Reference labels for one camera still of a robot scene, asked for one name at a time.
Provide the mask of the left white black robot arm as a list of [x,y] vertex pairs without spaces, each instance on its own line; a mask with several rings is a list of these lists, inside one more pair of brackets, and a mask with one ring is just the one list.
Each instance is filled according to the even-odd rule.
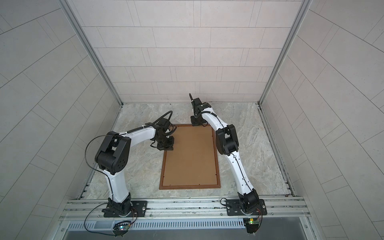
[[109,198],[107,207],[102,210],[104,217],[126,217],[134,214],[131,193],[125,181],[124,169],[127,166],[131,147],[150,140],[156,143],[159,151],[172,151],[177,127],[170,120],[173,111],[168,111],[152,123],[123,133],[114,131],[103,135],[104,138],[95,155],[98,169],[95,171],[106,176]]

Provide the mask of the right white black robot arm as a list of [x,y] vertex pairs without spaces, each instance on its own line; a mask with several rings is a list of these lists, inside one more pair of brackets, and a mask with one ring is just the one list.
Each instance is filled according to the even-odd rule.
[[244,213],[251,214],[257,210],[260,198],[257,191],[251,184],[239,153],[239,140],[234,125],[225,123],[213,110],[209,103],[203,103],[200,98],[193,98],[189,95],[194,115],[191,116],[193,126],[209,124],[215,131],[216,148],[220,155],[223,155],[231,166],[240,206]]

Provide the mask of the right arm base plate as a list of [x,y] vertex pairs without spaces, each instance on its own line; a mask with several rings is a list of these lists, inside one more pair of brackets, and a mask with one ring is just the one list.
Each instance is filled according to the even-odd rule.
[[226,208],[228,216],[266,216],[268,214],[265,201],[260,199],[252,213],[246,213],[242,210],[240,200],[226,200]]

